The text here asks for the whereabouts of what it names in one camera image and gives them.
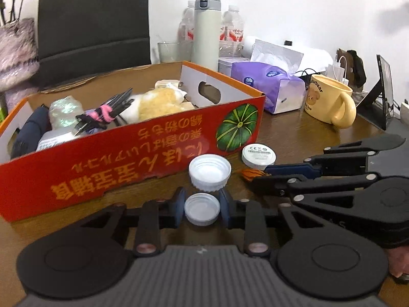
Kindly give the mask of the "clear glass cup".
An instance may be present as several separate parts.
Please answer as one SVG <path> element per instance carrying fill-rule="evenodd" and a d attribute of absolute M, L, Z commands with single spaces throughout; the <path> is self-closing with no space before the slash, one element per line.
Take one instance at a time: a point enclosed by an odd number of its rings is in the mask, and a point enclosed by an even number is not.
<path fill-rule="evenodd" d="M 179 60 L 178 42 L 158 42 L 157 49 L 160 63 L 176 62 Z"/>

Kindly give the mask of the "orange small object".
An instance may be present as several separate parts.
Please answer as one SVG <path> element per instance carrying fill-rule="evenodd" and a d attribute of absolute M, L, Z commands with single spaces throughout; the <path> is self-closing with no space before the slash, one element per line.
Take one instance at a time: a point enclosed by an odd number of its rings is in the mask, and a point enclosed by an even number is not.
<path fill-rule="evenodd" d="M 240 175 L 246 182 L 252 182 L 256 178 L 264 178 L 270 176 L 270 174 L 264 172 L 263 170 L 257 170 L 254 168 L 244 169 L 240 172 Z"/>

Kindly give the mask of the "black photo frame stand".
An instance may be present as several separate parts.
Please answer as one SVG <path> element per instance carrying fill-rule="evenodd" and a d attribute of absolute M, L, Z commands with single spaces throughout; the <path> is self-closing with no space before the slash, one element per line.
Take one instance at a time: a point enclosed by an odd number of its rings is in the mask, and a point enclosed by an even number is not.
<path fill-rule="evenodd" d="M 377 54 L 379 80 L 371 91 L 357 105 L 356 112 L 369 123 L 386 130 L 394 117 L 394 95 L 390 65 Z"/>

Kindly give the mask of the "purple ceramic vase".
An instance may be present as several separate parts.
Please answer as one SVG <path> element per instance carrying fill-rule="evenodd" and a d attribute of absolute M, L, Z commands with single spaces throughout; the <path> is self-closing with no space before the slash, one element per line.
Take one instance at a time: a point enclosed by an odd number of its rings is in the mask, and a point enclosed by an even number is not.
<path fill-rule="evenodd" d="M 39 68 L 35 20 L 24 18 L 1 27 L 1 94 L 9 112 L 37 91 L 30 79 Z"/>

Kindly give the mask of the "black pink hair clips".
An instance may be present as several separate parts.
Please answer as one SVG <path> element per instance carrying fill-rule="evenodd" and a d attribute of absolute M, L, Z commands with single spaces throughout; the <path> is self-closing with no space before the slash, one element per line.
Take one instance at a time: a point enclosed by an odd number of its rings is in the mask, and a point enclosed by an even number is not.
<path fill-rule="evenodd" d="M 78 123 L 72 130 L 73 135 L 78 136 L 94 129 L 106 130 L 112 121 L 115 121 L 124 110 L 131 106 L 134 101 L 131 94 L 132 88 L 129 88 L 125 92 L 116 94 L 89 113 L 77 115 Z"/>

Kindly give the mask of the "yellow fluffy sponge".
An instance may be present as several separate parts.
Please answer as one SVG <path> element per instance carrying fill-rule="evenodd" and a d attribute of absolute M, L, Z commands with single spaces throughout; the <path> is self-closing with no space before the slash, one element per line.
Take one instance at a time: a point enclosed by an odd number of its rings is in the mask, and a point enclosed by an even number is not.
<path fill-rule="evenodd" d="M 175 90 L 160 87 L 144 94 L 131 95 L 131 105 L 120 116 L 128 123 L 140 123 L 145 120 L 167 116 L 191 108 L 189 103 L 180 101 Z"/>

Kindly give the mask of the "black paper bag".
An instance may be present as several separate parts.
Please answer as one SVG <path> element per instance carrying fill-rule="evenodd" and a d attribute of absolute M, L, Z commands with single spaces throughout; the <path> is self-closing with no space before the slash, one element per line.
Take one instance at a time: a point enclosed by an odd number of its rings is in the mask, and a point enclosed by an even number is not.
<path fill-rule="evenodd" d="M 41 88 L 150 64 L 148 0 L 39 0 Z"/>

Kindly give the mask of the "small white bottle cap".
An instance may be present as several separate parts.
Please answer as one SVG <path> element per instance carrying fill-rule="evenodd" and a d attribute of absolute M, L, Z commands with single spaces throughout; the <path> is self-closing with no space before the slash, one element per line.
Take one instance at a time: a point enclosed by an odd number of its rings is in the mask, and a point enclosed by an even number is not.
<path fill-rule="evenodd" d="M 191 195 L 184 203 L 184 214 L 187 220 L 199 227 L 207 227 L 215 223 L 219 213 L 220 202 L 208 193 Z"/>

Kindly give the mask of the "white green milk carton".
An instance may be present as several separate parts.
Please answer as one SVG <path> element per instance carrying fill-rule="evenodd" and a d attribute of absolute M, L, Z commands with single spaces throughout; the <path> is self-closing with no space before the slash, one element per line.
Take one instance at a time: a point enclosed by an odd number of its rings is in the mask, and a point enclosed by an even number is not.
<path fill-rule="evenodd" d="M 6 97 L 3 93 L 0 93 L 0 123 L 2 123 L 8 115 L 8 106 L 6 103 Z"/>

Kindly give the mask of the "dark blue cloth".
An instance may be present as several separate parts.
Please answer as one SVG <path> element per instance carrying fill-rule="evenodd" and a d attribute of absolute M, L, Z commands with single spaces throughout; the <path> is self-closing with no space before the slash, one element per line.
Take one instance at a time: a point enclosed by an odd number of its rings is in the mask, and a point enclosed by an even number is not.
<path fill-rule="evenodd" d="M 30 115 L 19 131 L 10 158 L 15 159 L 35 152 L 40 139 L 49 130 L 51 130 L 49 108 L 41 105 Z"/>

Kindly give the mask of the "plastic water bottle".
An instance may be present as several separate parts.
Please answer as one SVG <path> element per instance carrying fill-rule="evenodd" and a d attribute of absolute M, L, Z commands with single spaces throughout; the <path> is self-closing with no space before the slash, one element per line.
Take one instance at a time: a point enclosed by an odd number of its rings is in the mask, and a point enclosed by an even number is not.
<path fill-rule="evenodd" d="M 194 42 L 195 2 L 188 1 L 178 28 L 179 58 L 190 61 Z"/>
<path fill-rule="evenodd" d="M 219 56 L 221 58 L 239 58 L 243 50 L 245 22 L 239 7 L 229 6 L 221 19 L 219 37 Z"/>

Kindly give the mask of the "purple tissue pack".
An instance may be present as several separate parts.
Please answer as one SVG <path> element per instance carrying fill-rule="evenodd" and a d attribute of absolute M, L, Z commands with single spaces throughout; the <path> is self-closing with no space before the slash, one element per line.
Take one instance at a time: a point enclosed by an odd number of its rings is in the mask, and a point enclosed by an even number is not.
<path fill-rule="evenodd" d="M 304 81 L 279 67 L 262 62 L 235 62 L 230 77 L 264 93 L 264 110 L 271 114 L 298 110 L 304 103 Z"/>

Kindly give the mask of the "clear plastic wrap ball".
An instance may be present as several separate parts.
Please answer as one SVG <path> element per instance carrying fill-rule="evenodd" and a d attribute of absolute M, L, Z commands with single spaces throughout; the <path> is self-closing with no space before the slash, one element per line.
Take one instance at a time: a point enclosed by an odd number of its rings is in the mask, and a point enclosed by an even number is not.
<path fill-rule="evenodd" d="M 58 99 L 50 105 L 49 120 L 53 130 L 76 125 L 76 116 L 83 114 L 83 106 L 73 96 Z"/>

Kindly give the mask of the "white thermos bottle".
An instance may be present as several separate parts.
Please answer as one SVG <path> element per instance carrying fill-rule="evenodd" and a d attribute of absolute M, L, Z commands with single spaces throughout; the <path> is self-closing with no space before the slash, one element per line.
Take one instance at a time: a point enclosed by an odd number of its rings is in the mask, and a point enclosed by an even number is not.
<path fill-rule="evenodd" d="M 191 62 L 217 71 L 221 2 L 220 0 L 196 0 L 194 11 L 194 44 Z"/>

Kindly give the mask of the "small beige wrapped box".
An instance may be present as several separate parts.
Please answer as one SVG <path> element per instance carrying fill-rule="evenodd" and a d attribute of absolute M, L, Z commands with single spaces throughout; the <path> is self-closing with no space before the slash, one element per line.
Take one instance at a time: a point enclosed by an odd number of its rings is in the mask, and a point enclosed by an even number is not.
<path fill-rule="evenodd" d="M 155 83 L 155 89 L 159 88 L 170 88 L 173 90 L 178 90 L 179 89 L 179 80 L 158 80 Z"/>

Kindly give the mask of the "white round lid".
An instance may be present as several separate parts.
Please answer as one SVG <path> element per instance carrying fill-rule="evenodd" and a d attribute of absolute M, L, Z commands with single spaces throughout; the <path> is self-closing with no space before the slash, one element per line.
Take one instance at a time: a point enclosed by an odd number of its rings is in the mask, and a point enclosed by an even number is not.
<path fill-rule="evenodd" d="M 205 192 L 214 192 L 225 187 L 231 172 L 230 162 L 215 154 L 199 155 L 189 164 L 192 185 Z"/>

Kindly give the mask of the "white round tin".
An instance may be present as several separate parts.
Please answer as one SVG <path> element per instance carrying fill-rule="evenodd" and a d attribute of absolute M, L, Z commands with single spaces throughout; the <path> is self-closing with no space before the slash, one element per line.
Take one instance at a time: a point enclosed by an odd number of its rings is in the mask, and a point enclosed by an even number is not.
<path fill-rule="evenodd" d="M 265 170 L 275 164 L 277 156 L 273 149 L 266 145 L 248 144 L 242 149 L 241 158 L 247 167 Z"/>

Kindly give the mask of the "red cardboard tray box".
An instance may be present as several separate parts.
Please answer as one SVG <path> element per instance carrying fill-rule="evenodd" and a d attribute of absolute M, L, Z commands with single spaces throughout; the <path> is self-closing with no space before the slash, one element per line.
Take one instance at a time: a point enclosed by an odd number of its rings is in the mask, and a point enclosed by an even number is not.
<path fill-rule="evenodd" d="M 191 111 L 112 126 L 11 159 L 8 142 L 42 105 L 72 96 L 85 109 L 126 90 L 143 93 L 159 80 L 180 80 Z M 264 94 L 191 62 L 113 71 L 33 94 L 1 124 L 1 216 L 8 222 L 92 200 L 106 191 L 184 170 L 192 158 L 228 155 L 256 141 Z"/>

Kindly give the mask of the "yellow bear mug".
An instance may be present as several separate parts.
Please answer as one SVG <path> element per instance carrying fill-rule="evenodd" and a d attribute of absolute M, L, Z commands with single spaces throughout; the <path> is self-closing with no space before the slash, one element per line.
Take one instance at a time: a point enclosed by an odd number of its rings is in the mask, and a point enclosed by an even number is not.
<path fill-rule="evenodd" d="M 356 104 L 352 93 L 353 90 L 342 82 L 314 74 L 310 79 L 304 111 L 336 128 L 348 128 L 356 118 Z"/>

